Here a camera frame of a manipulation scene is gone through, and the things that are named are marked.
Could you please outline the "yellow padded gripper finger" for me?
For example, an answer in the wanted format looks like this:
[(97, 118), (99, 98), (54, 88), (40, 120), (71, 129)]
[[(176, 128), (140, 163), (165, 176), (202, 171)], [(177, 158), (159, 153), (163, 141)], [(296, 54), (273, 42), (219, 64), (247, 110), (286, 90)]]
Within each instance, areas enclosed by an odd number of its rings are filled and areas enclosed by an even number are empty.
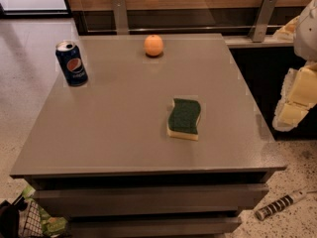
[(272, 127), (289, 132), (296, 128), (317, 104), (317, 62), (307, 62), (300, 69), (290, 68), (277, 102)]

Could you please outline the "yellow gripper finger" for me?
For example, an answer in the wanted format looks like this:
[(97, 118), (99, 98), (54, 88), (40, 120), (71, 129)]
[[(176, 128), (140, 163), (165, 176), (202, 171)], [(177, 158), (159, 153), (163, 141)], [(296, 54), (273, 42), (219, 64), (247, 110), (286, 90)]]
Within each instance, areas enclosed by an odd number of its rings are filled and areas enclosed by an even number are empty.
[(292, 41), (298, 20), (299, 20), (298, 16), (290, 20), (284, 26), (276, 30), (275, 33), (273, 34), (273, 37), (277, 40)]

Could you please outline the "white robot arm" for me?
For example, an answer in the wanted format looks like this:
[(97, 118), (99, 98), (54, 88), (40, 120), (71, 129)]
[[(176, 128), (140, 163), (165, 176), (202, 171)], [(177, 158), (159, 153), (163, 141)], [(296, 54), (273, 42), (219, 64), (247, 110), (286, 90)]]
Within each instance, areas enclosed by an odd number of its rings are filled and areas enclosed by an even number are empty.
[(272, 127), (288, 132), (298, 126), (317, 104), (317, 0), (274, 34), (278, 39), (293, 37), (294, 53), (305, 60), (300, 69), (290, 68), (284, 77)]

